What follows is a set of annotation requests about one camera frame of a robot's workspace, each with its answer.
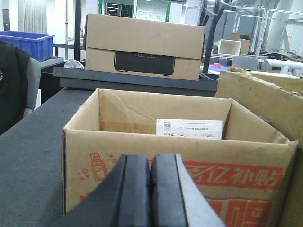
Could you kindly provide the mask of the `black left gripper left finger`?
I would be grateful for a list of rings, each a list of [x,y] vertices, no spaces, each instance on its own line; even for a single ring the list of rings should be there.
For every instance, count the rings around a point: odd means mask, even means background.
[[[149,227],[150,174],[145,155],[122,155],[105,180],[53,227]]]

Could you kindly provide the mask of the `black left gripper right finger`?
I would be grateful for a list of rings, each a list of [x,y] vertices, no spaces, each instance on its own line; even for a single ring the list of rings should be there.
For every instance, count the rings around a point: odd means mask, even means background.
[[[223,227],[187,172],[180,154],[157,154],[151,169],[155,227]]]

